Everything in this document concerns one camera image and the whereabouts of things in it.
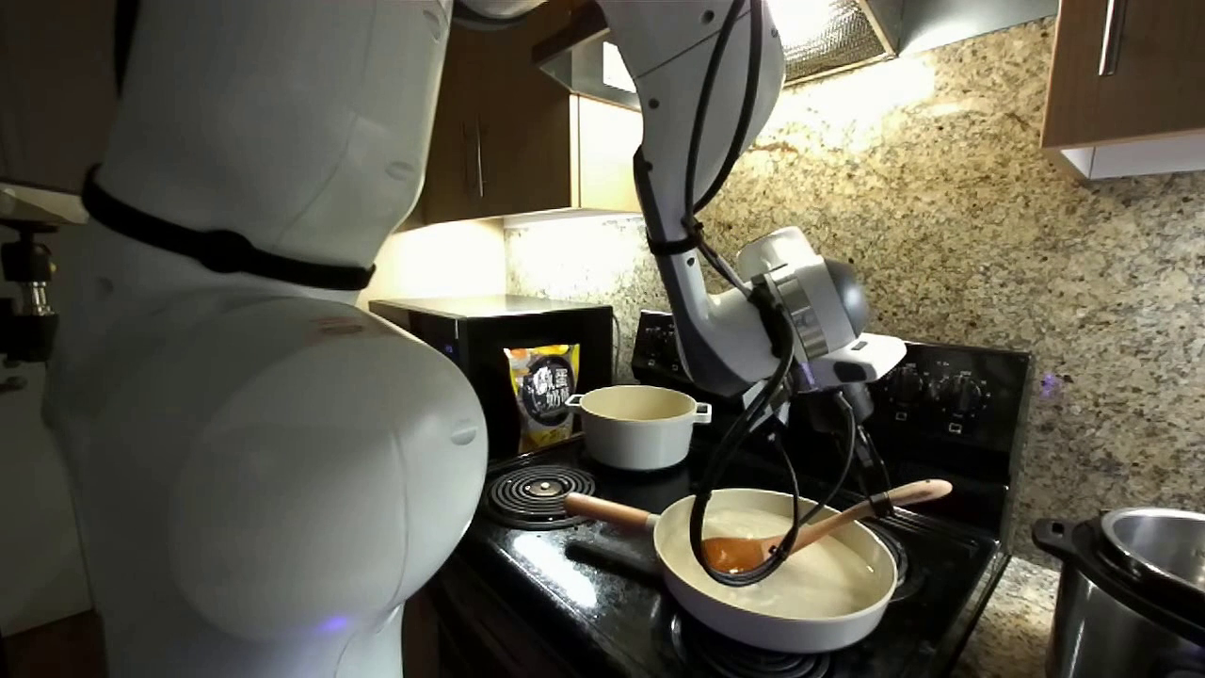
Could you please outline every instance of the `wooden spoon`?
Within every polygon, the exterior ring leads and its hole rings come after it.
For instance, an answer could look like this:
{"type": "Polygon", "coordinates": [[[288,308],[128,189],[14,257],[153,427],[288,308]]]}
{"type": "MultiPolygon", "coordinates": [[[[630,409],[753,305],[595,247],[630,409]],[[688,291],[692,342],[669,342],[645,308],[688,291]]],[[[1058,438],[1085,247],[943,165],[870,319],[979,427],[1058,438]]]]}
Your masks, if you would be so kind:
{"type": "MultiPolygon", "coordinates": [[[[888,499],[888,506],[922,506],[922,499],[937,499],[944,497],[954,486],[944,479],[922,479],[922,481],[905,481],[905,486],[891,486],[870,499],[859,499],[844,511],[834,511],[834,516],[821,516],[815,524],[802,524],[796,529],[796,541],[791,541],[791,553],[797,553],[802,546],[824,540],[827,529],[850,524],[850,519],[868,519],[875,516],[875,506],[879,499],[888,499]]],[[[772,540],[703,540],[703,562],[711,572],[722,572],[722,576],[742,576],[742,572],[753,572],[757,566],[766,566],[776,546],[784,541],[784,533],[772,533],[772,540]]]]}

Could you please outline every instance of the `black strap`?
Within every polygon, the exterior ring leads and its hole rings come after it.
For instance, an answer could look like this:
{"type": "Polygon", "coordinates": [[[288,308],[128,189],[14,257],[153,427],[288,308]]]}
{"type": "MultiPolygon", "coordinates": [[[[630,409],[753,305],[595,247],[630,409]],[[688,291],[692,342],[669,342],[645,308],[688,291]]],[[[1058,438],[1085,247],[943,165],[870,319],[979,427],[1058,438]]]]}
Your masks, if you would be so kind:
{"type": "Polygon", "coordinates": [[[373,277],[373,267],[335,267],[335,265],[308,265],[308,260],[264,253],[235,229],[187,229],[179,222],[162,222],[162,219],[111,194],[96,180],[96,172],[84,178],[79,201],[104,229],[116,229],[132,239],[152,244],[152,247],[187,257],[217,276],[244,270],[244,276],[259,276],[259,277],[324,285],[324,291],[363,291],[373,277]]]}

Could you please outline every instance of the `granite backsplash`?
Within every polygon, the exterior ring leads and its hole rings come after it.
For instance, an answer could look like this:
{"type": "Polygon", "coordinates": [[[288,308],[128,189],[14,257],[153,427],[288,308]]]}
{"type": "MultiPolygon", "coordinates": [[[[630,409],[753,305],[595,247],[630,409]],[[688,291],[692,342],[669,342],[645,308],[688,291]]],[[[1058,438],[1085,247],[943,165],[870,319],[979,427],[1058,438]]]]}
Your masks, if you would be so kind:
{"type": "MultiPolygon", "coordinates": [[[[1077,180],[1040,147],[1048,66],[1050,21],[1031,21],[789,90],[701,214],[722,253],[802,226],[859,267],[879,332],[1037,354],[1011,529],[1031,556],[1045,516],[1205,509],[1205,172],[1077,180]]],[[[536,232],[507,226],[512,260],[541,253],[536,232]]],[[[563,236],[642,253],[642,222],[563,236]]],[[[613,301],[627,339],[662,305],[645,253],[574,270],[512,267],[512,291],[613,301]]]]}

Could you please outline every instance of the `range hood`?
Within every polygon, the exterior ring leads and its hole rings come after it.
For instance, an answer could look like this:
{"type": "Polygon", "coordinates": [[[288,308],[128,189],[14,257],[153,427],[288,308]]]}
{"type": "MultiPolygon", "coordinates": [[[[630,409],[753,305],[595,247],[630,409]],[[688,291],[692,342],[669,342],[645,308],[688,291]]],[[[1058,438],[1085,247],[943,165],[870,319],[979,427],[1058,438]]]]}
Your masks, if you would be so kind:
{"type": "MultiPolygon", "coordinates": [[[[927,54],[1004,26],[1050,18],[1058,0],[768,0],[789,54],[789,88],[827,80],[900,54],[927,54]]],[[[638,105],[623,61],[608,42],[608,13],[583,5],[536,65],[563,88],[613,105],[638,105]]]]}

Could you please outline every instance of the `frying pan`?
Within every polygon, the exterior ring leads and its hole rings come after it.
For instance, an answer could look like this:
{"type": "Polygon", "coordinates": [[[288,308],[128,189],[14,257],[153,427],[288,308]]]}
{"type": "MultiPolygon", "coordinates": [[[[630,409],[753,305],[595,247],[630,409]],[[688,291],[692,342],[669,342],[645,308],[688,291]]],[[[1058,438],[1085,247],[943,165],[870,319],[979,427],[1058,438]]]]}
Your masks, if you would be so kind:
{"type": "MultiPolygon", "coordinates": [[[[791,494],[776,488],[714,488],[709,506],[709,533],[784,533],[791,527],[791,494]]],[[[692,494],[666,511],[564,494],[564,509],[652,533],[662,580],[677,606],[701,625],[748,646],[768,653],[835,653],[870,637],[895,592],[891,548],[861,524],[844,524],[827,540],[797,548],[760,583],[731,586],[703,572],[688,548],[692,494]]]]}

